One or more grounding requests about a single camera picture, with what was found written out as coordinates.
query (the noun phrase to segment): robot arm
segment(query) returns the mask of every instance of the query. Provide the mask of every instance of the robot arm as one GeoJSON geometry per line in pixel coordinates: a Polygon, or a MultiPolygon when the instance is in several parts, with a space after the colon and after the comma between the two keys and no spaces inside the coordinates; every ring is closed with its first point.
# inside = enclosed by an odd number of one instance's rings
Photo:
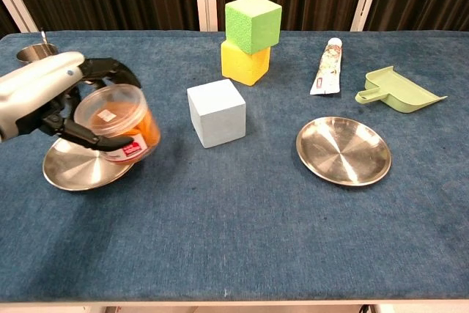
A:
{"type": "Polygon", "coordinates": [[[133,84],[139,80],[120,62],[107,59],[85,59],[78,52],[49,56],[17,69],[0,78],[0,141],[6,141],[33,130],[54,135],[93,150],[118,150],[133,141],[128,136],[106,138],[63,118],[65,102],[71,105],[71,116],[80,103],[79,81],[105,86],[102,78],[114,83],[133,84]]]}

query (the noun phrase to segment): plastic jar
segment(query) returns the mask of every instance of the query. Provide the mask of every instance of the plastic jar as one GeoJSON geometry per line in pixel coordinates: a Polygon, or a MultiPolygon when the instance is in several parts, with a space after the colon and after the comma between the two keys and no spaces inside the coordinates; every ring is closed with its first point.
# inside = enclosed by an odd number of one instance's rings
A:
{"type": "Polygon", "coordinates": [[[106,160],[114,163],[140,161],[160,141],[160,130],[144,93],[131,84],[112,84],[88,95],[78,104],[74,119],[96,135],[133,137],[128,146],[101,152],[106,160]]]}

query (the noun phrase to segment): white foam cube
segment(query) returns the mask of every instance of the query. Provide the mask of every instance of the white foam cube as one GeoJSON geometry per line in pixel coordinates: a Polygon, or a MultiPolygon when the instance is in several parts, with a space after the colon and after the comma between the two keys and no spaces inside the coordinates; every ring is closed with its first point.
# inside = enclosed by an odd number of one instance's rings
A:
{"type": "Polygon", "coordinates": [[[188,89],[192,125],[204,148],[246,135],[246,103],[230,80],[188,89]]]}

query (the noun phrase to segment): metal cup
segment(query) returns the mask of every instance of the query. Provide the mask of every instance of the metal cup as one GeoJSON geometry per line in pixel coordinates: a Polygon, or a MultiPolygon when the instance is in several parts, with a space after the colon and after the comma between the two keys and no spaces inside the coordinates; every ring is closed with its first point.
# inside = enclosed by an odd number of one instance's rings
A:
{"type": "Polygon", "coordinates": [[[59,52],[57,47],[54,44],[48,43],[44,31],[41,31],[41,35],[43,36],[42,43],[33,44],[21,49],[18,54],[16,54],[16,59],[23,64],[29,64],[48,56],[56,55],[59,52]]]}

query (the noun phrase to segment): stainless steel plate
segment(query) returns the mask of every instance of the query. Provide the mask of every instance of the stainless steel plate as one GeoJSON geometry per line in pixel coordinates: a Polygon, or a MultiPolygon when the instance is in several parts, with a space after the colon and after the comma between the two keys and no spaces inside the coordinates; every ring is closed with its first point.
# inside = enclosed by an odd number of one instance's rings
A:
{"type": "Polygon", "coordinates": [[[98,151],[57,139],[44,157],[43,173],[62,190],[84,191],[115,181],[132,166],[108,162],[98,151]]]}
{"type": "Polygon", "coordinates": [[[308,169],[339,185],[369,185],[391,168],[391,152],[383,139],[343,117],[321,117],[306,124],[298,133],[296,149],[308,169]]]}

